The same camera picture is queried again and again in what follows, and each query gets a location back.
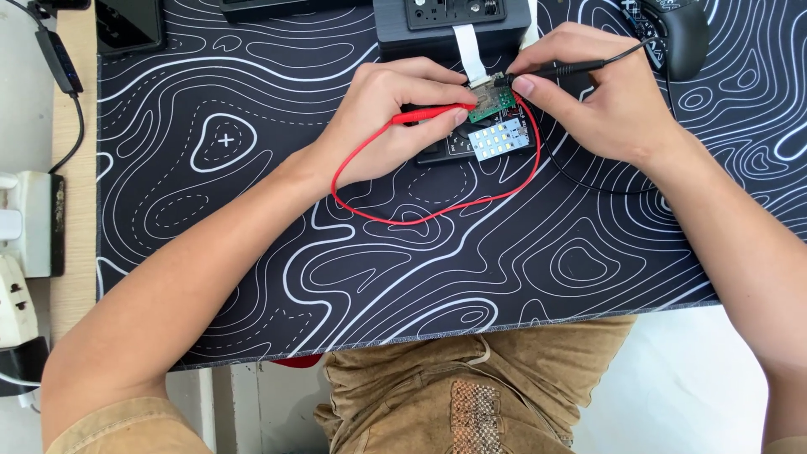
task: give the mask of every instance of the person's lap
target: person's lap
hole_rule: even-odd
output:
[[[424,373],[472,368],[512,386],[561,439],[571,439],[578,406],[591,402],[592,389],[635,320],[629,315],[331,352],[324,365],[331,405],[317,408],[317,421],[328,439],[343,442],[391,396],[406,399],[422,388]]]

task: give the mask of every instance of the red probe wire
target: red probe wire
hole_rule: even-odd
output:
[[[415,225],[415,224],[419,224],[421,222],[426,222],[426,221],[432,220],[437,216],[444,215],[444,214],[446,214],[448,212],[452,212],[454,210],[459,210],[461,208],[467,208],[467,207],[471,207],[471,206],[478,205],[478,204],[486,204],[487,202],[492,202],[493,200],[503,199],[505,197],[509,197],[509,196],[517,193],[518,191],[524,189],[529,184],[529,182],[532,181],[533,177],[535,176],[535,173],[538,172],[538,163],[541,160],[541,141],[539,139],[539,134],[538,134],[538,123],[535,121],[535,117],[533,116],[533,113],[529,110],[529,107],[527,107],[524,100],[516,92],[513,92],[513,96],[516,98],[516,102],[518,103],[518,105],[520,105],[521,107],[524,108],[524,112],[529,117],[529,121],[531,121],[532,124],[533,124],[533,129],[535,129],[535,142],[536,142],[536,145],[537,145],[536,150],[535,150],[535,163],[533,164],[533,169],[532,169],[532,171],[529,172],[529,177],[527,177],[527,179],[519,187],[517,187],[516,189],[513,189],[512,191],[509,191],[509,192],[505,192],[504,194],[501,194],[501,195],[493,195],[493,196],[483,197],[482,199],[474,200],[472,202],[466,202],[464,204],[453,205],[453,206],[450,206],[448,208],[444,208],[444,209],[442,209],[442,210],[440,210],[438,212],[435,212],[433,214],[430,214],[430,215],[428,215],[428,216],[426,216],[426,217],[424,217],[422,219],[419,219],[417,221],[390,221],[388,219],[382,219],[380,217],[376,217],[376,216],[372,216],[372,215],[369,215],[369,214],[364,213],[364,212],[360,212],[356,208],[352,208],[352,207],[348,206],[348,204],[346,204],[345,202],[342,201],[342,199],[339,198],[339,196],[337,195],[337,180],[339,179],[339,175],[341,175],[341,173],[345,169],[345,167],[347,167],[347,165],[350,164],[350,162],[353,160],[353,158],[356,157],[357,154],[359,154],[365,147],[367,147],[372,141],[374,141],[376,139],[376,137],[384,134],[389,129],[389,127],[392,126],[393,124],[403,124],[403,123],[411,123],[411,122],[422,121],[422,120],[430,120],[430,119],[440,115],[443,112],[447,112],[447,111],[449,111],[451,109],[455,109],[457,107],[463,107],[463,108],[465,108],[465,109],[467,109],[469,111],[473,110],[475,108],[475,106],[470,105],[470,104],[452,104],[450,106],[430,107],[430,108],[426,108],[426,109],[421,109],[419,111],[405,112],[405,113],[400,113],[400,114],[398,114],[396,116],[393,116],[392,120],[390,120],[387,124],[383,125],[381,127],[381,129],[379,129],[375,134],[370,136],[369,139],[362,142],[362,144],[359,145],[358,148],[356,148],[347,157],[347,159],[345,159],[344,162],[342,162],[342,165],[339,166],[339,169],[334,174],[333,180],[331,181],[331,195],[333,195],[333,199],[342,208],[345,208],[345,209],[347,209],[348,211],[350,211],[352,213],[358,214],[359,216],[362,216],[362,217],[365,217],[367,219],[370,219],[371,221],[378,221],[378,222],[382,222],[384,224],[389,224],[389,225]]]

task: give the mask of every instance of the white floor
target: white floor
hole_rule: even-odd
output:
[[[327,452],[320,367],[235,366],[240,454]],[[767,388],[722,307],[642,315],[575,428],[579,454],[759,452]]]

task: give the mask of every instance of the black box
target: black box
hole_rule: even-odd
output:
[[[229,23],[255,22],[370,4],[372,0],[219,0],[221,12]]]
[[[434,61],[459,60],[459,47],[452,27],[409,30],[404,2],[411,1],[414,0],[373,0],[381,59],[428,57]],[[474,25],[479,55],[492,57],[516,53],[521,37],[531,23],[527,0],[507,0],[505,20]]]

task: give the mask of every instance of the wooden desk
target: wooden desk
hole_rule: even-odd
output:
[[[98,61],[95,13],[60,11],[57,31],[84,86],[79,96],[84,111],[84,143],[59,174],[67,187],[65,213],[65,275],[51,282],[51,339],[67,333],[95,304],[95,137]],[[75,144],[78,119],[73,100],[56,88],[53,100],[53,162]]]

